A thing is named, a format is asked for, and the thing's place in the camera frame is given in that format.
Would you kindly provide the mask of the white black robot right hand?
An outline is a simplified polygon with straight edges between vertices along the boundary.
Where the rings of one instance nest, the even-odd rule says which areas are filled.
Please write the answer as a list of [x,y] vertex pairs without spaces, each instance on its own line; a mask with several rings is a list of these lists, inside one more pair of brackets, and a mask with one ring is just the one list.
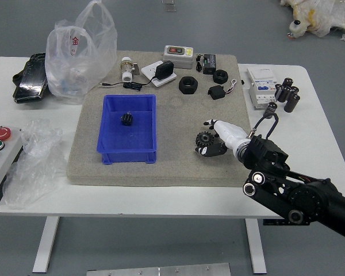
[[215,131],[215,135],[209,132],[200,132],[196,137],[195,152],[204,157],[223,155],[227,150],[232,150],[235,158],[241,160],[250,139],[245,131],[236,125],[221,120],[207,120],[204,125]]

